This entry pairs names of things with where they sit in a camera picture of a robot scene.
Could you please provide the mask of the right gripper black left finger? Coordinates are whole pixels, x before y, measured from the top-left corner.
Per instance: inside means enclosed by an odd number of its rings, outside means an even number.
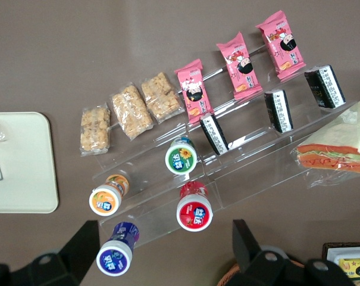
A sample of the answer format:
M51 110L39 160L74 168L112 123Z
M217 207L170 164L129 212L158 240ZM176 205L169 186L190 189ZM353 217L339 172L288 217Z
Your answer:
M88 220L56 253L46 253L21 270L21 285L80 285L100 249L98 222Z

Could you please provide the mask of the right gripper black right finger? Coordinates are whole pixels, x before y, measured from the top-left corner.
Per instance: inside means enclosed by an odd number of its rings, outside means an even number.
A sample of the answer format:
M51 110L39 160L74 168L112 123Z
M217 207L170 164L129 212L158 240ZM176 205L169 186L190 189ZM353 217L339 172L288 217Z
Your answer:
M233 253L240 272L227 285L283 285L286 259L262 250L243 219L233 221Z

